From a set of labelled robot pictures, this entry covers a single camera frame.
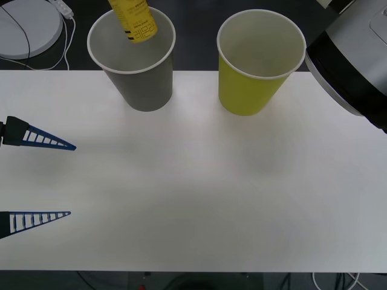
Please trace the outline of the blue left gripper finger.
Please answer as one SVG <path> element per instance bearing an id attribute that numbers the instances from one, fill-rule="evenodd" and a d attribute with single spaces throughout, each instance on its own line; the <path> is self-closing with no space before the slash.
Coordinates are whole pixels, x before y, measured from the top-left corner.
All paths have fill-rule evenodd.
<path id="1" fill-rule="evenodd" d="M 5 122 L 5 145 L 76 150 L 75 145 L 14 116 Z"/>
<path id="2" fill-rule="evenodd" d="M 1 239 L 62 219 L 70 211 L 2 211 Z"/>

